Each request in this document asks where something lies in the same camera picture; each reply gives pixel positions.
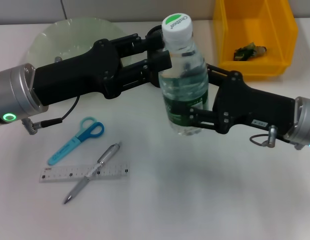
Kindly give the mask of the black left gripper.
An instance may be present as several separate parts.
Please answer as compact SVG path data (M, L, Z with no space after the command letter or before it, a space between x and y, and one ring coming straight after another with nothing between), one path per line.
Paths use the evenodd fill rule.
M142 39L136 33L121 38L101 39L82 55L39 67L34 75L34 93L44 106L88 93L109 94L107 84L118 71L120 58L147 52L151 59L165 59L160 33Z

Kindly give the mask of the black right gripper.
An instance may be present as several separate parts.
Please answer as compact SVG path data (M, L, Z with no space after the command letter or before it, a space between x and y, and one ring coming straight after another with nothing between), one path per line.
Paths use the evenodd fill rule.
M227 134L234 125L267 131L271 125L285 135L293 126L295 100L249 87L237 71L206 64L208 81L218 86L212 111L188 108L188 126Z

